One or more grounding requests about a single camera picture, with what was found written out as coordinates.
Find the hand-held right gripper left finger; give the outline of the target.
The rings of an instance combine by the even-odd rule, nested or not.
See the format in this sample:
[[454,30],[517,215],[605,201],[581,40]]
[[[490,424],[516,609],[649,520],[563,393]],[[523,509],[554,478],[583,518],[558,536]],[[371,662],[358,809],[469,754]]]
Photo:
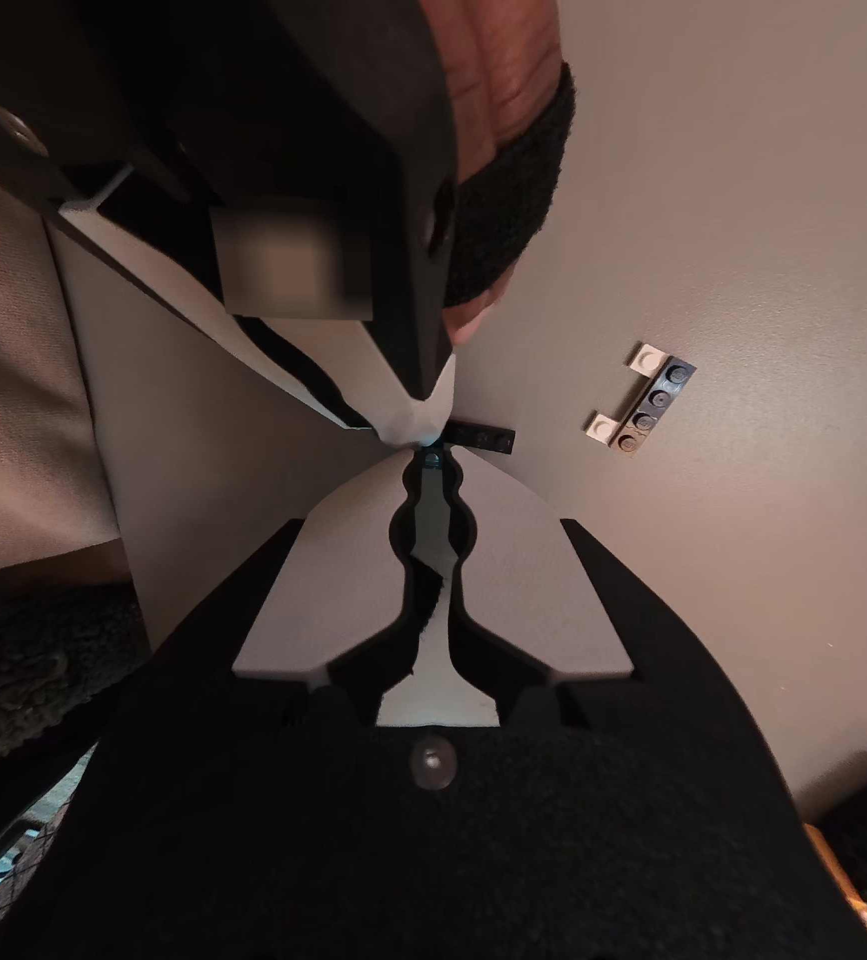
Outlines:
[[357,474],[302,521],[233,663],[237,678],[336,687],[360,722],[414,672],[443,578],[416,558],[426,456]]

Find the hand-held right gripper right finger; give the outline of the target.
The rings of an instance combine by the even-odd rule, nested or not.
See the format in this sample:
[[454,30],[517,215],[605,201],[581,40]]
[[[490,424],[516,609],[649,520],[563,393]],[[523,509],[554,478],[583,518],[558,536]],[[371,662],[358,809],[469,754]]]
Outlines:
[[563,521],[465,447],[449,450],[449,653],[507,725],[523,697],[560,723],[560,690],[622,683],[635,665]]

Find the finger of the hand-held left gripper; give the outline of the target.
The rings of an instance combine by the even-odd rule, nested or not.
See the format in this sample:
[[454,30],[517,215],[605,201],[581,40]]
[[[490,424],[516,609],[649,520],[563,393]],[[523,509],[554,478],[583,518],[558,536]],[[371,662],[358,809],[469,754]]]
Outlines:
[[411,397],[363,322],[344,319],[265,318],[266,326],[313,361],[394,448],[429,446],[453,412],[456,356],[451,354],[429,397]]
[[344,429],[371,430],[303,352],[259,320],[250,321],[244,329],[184,267],[106,218],[96,204],[63,202],[54,222],[69,238],[264,380]]

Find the long black lego plate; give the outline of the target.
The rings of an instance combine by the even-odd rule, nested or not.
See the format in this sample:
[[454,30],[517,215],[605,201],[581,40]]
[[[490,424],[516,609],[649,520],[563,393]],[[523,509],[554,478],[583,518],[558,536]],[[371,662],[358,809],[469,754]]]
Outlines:
[[445,445],[461,446],[501,455],[512,455],[515,430],[478,422],[449,419],[440,435]]

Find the black and white lego assembly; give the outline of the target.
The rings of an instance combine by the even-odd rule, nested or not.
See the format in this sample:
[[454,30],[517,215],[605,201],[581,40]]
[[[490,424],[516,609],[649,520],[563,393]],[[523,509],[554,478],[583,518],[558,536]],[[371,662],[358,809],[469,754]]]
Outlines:
[[611,417],[603,412],[592,414],[584,435],[609,450],[632,457],[656,431],[697,367],[648,342],[636,345],[626,366],[643,383],[637,387],[621,416]]

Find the person's left hand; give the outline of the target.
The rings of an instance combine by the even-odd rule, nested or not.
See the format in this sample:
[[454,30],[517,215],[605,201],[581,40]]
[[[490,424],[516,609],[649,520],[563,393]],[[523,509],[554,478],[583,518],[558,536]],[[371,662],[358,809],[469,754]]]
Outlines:
[[451,102],[457,223],[443,324],[470,340],[542,229],[575,109],[553,1],[421,1]]

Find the beige cloth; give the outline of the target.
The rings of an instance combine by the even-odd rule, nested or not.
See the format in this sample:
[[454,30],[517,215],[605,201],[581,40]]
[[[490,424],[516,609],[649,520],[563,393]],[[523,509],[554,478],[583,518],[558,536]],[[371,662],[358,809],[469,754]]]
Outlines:
[[0,188],[0,591],[128,579],[51,245]]

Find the dark fleece blanket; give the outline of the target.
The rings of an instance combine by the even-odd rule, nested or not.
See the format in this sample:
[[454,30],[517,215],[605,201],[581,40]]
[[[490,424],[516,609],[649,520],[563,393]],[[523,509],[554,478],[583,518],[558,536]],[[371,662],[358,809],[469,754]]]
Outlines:
[[131,583],[0,601],[0,759],[123,681],[150,655]]

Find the dark checked fabric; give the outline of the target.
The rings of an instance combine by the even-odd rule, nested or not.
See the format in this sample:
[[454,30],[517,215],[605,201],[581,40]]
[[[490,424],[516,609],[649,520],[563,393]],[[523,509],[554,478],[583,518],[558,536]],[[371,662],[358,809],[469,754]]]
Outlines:
[[0,920],[46,854],[95,750],[91,746],[83,753],[66,774],[0,834]]

